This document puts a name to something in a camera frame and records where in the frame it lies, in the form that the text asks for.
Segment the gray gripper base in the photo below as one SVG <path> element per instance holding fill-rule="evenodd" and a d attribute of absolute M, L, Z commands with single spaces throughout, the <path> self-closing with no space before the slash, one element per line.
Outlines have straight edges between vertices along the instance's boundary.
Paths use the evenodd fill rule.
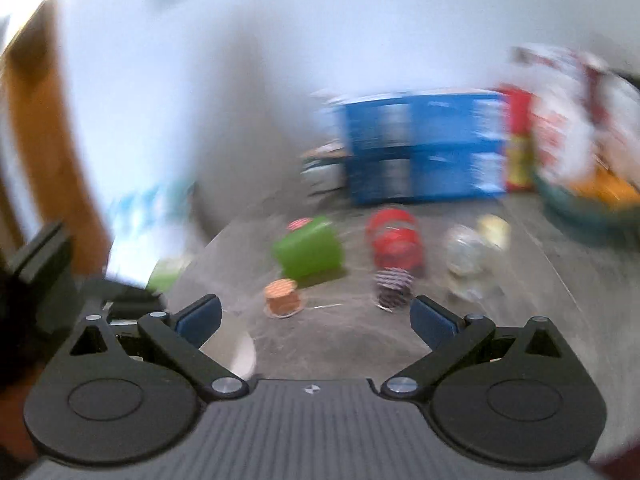
<path fill-rule="evenodd" d="M 171 416 L 167 407 L 166 416 Z M 599 478 L 586 464 L 514 472 L 444 444 L 418 407 L 377 396 L 366 380 L 262 380 L 210 404 L 193 433 L 146 462 L 110 470 L 49 460 L 29 480 L 560 480 Z"/>

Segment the blue and white package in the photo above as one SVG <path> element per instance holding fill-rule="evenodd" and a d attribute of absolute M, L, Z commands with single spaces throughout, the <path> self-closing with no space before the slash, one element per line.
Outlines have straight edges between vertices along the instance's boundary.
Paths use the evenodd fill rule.
<path fill-rule="evenodd" d="M 356 203 L 446 200 L 505 191 L 499 92 L 433 91 L 341 102 Z"/>

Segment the white label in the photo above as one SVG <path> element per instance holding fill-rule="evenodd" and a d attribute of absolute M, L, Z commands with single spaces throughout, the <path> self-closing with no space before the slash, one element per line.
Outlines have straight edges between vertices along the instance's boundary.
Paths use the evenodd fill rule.
<path fill-rule="evenodd" d="M 407 198 L 411 193 L 411 161 L 407 158 L 383 160 L 386 198 Z"/>
<path fill-rule="evenodd" d="M 505 104 L 498 100 L 477 99 L 474 115 L 478 137 L 488 140 L 504 140 L 505 132 Z"/>
<path fill-rule="evenodd" d="M 385 105 L 380 108 L 380 123 L 384 146 L 408 146 L 411 140 L 409 132 L 409 105 Z"/>
<path fill-rule="evenodd" d="M 471 170 L 474 186 L 487 193 L 504 191 L 504 163 L 506 157 L 499 153 L 474 153 Z"/>

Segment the white wall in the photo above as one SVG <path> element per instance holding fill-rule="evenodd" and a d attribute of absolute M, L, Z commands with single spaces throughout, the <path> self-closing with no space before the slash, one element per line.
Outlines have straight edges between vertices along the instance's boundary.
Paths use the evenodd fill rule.
<path fill-rule="evenodd" d="M 488 86 L 514 44 L 600 33 L 640 45 L 614 0 L 61 3 L 70 110 L 100 206 L 193 174 L 216 228 L 297 169 L 316 142 L 315 90 Z"/>

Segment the blue box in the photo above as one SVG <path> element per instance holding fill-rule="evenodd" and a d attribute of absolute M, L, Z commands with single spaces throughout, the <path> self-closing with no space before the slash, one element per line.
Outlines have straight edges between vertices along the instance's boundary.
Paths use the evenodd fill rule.
<path fill-rule="evenodd" d="M 506 123 L 498 92 L 375 96 L 339 105 L 358 204 L 495 196 L 505 191 Z"/>

